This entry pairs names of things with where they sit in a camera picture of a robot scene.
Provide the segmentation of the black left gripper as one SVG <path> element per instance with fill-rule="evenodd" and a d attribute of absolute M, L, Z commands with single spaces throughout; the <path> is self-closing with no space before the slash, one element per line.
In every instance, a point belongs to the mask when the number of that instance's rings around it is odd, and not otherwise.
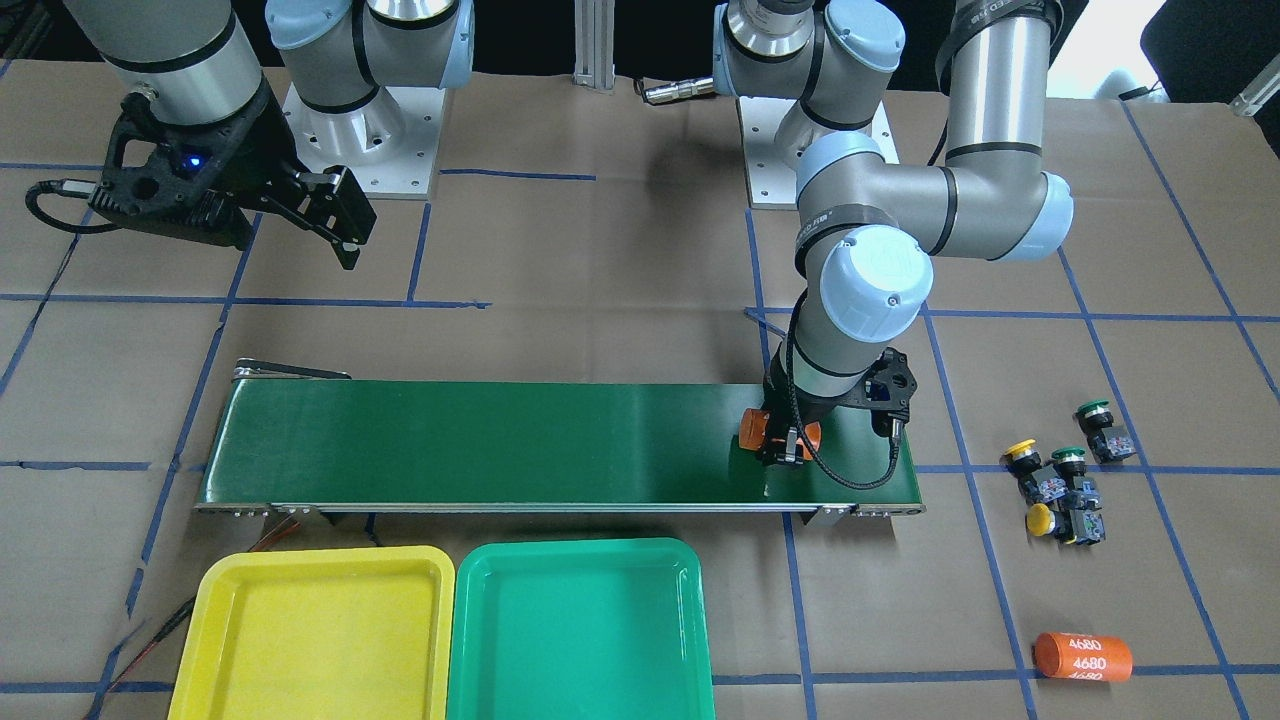
<path fill-rule="evenodd" d="M 910 401 L 918 383 L 908 365 L 908 356 L 886 348 L 879 359 L 860 375 L 826 375 L 806 363 L 799 348 L 794 350 L 796 375 L 785 363 L 786 347 L 780 346 L 764 380 L 762 409 L 771 413 L 773 423 L 788 427 L 782 438 L 782 464 L 799 468 L 806 461 L 805 436 L 797 429 L 790 391 L 795 391 L 801 424 L 819 423 L 837 406 L 870 411 L 874 433 L 888 438 L 896 421 L 910 421 Z M 781 438 L 767 428 L 759 433 L 756 460 L 762 465 L 780 464 Z"/>

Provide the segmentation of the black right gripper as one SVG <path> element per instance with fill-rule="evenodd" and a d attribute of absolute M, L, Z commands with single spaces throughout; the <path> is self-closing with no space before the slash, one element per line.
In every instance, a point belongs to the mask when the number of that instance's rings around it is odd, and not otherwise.
<path fill-rule="evenodd" d="M 159 120 L 157 91 L 137 83 L 122 100 L 90 208 L 129 231 L 246 250 L 244 210 L 298 220 L 352 272 L 378 220 L 348 167 L 305 172 L 266 78 L 223 120 Z"/>

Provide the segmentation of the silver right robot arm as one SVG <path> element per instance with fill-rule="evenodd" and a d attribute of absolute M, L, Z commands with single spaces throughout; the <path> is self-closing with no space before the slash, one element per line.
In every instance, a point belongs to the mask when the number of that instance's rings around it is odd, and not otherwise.
<path fill-rule="evenodd" d="M 100 217 L 84 234 L 136 231 L 246 250 L 248 211 L 324 240 L 355 269 L 388 193 L 387 168 L 422 124 L 394 91 L 463 87 L 471 1 L 268 1 L 269 38 L 292 77 L 287 110 L 229 1 L 69 1 L 127 91 L 99 181 L 51 191 Z"/>

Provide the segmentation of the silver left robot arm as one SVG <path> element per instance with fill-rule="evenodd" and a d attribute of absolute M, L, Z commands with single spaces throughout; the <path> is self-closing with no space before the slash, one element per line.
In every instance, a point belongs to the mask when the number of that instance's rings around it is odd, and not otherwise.
<path fill-rule="evenodd" d="M 1038 260 L 1073 223 L 1070 186 L 1042 152 L 1062 8 L 956 3 L 934 64 L 948 118 L 929 165 L 888 161 L 869 133 L 906 45 L 884 4 L 730 1 L 714 18 L 716 92 L 791 102 L 774 146 L 795 174 L 794 259 L 806 283 L 742 446 L 764 464 L 805 462 L 812 430 L 838 406 L 869 409 L 899 445 L 904 388 L 887 380 L 878 400 L 867 386 L 927 300 L 933 258 Z"/>

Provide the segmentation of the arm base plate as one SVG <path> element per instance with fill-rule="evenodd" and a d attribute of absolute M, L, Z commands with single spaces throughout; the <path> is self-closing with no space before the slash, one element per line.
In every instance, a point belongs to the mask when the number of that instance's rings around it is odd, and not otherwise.
<path fill-rule="evenodd" d="M 835 150 L 820 150 L 818 159 L 810 161 L 796 155 L 796 149 L 786 154 L 783 146 L 776 142 L 794 104 L 794 100 L 781 97 L 736 97 L 750 209 L 795 210 L 799 187 L 796 170 L 815 169 L 818 161 L 833 161 Z M 855 132 L 867 136 L 867 142 L 876 145 L 876 151 L 884 163 L 900 163 L 883 100 L 870 124 Z"/>
<path fill-rule="evenodd" d="M 370 199 L 428 201 L 451 95 L 389 87 L 364 108 L 324 114 L 307 108 L 291 86 L 283 110 L 298 158 L 311 170 L 348 167 Z"/>

